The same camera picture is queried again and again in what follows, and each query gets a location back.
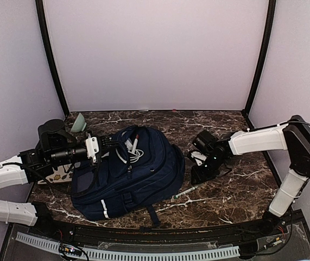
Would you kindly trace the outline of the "green capped marker pen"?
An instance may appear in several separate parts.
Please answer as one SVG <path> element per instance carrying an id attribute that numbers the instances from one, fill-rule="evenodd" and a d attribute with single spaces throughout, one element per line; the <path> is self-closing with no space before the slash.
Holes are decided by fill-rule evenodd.
<path id="1" fill-rule="evenodd" d="M 187 194 L 187 193 L 189 193 L 189 192 L 191 192 L 191 191 L 194 191 L 194 190 L 197 189 L 197 188 L 198 188 L 198 186 L 193 186 L 193 187 L 191 187 L 191 188 L 189 188 L 189 189 L 187 189 L 187 190 L 185 190 L 185 191 L 182 191 L 182 192 L 180 192 L 180 193 L 174 195 L 172 198 L 173 198 L 173 199 L 177 199 L 177 198 L 181 197 L 182 195 L 185 195 L 185 194 Z"/>

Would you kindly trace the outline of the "navy blue student backpack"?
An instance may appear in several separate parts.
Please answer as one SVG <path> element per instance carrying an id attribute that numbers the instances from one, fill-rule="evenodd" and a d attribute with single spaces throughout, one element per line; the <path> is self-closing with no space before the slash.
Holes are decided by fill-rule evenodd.
<path id="1" fill-rule="evenodd" d="M 132 146 L 139 135 L 135 153 Z M 112 135 L 118 147 L 99 167 L 82 161 L 72 177 L 73 207 L 90 221 L 121 217 L 146 208 L 153 227 L 160 225 L 154 204 L 175 195 L 183 185 L 185 157 L 154 128 L 129 126 Z"/>

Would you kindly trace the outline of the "red capped marker pen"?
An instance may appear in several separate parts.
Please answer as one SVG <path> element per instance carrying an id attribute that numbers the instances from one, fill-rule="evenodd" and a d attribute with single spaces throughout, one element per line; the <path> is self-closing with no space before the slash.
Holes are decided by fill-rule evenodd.
<path id="1" fill-rule="evenodd" d="M 137 147 L 137 144 L 138 144 L 138 139 L 139 139 L 139 135 L 137 134 L 136 137 L 135 137 L 133 146 L 132 146 L 132 150 L 131 150 L 132 153 L 135 153 L 135 151 L 136 151 L 136 147 Z"/>

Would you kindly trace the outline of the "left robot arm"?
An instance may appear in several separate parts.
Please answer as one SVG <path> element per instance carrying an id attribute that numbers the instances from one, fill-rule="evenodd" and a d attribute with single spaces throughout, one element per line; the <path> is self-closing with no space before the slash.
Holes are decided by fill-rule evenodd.
<path id="1" fill-rule="evenodd" d="M 66 131 L 63 120 L 53 119 L 38 127 L 39 142 L 34 149 L 23 151 L 0 162 L 0 189 L 46 180 L 59 166 L 83 160 L 96 160 L 98 140 L 87 135 L 78 142 Z M 16 203 L 0 200 L 0 222 L 19 223 L 36 228 L 46 237 L 53 237 L 57 224 L 44 203 Z"/>

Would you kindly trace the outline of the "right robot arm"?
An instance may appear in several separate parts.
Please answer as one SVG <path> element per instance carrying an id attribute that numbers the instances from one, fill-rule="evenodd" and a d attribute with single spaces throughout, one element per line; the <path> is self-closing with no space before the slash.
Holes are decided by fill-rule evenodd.
<path id="1" fill-rule="evenodd" d="M 270 161 L 270 151 L 288 152 L 289 170 L 264 213 L 265 219 L 258 223 L 258 231 L 263 236 L 278 229 L 278 219 L 300 197 L 310 181 L 310 123 L 300 115 L 293 115 L 288 121 L 276 125 L 227 133 L 220 139 L 203 130 L 192 144 L 195 149 L 188 154 L 195 163 L 191 168 L 192 185 L 218 177 L 220 167 L 234 156 L 261 152 L 266 161 Z"/>

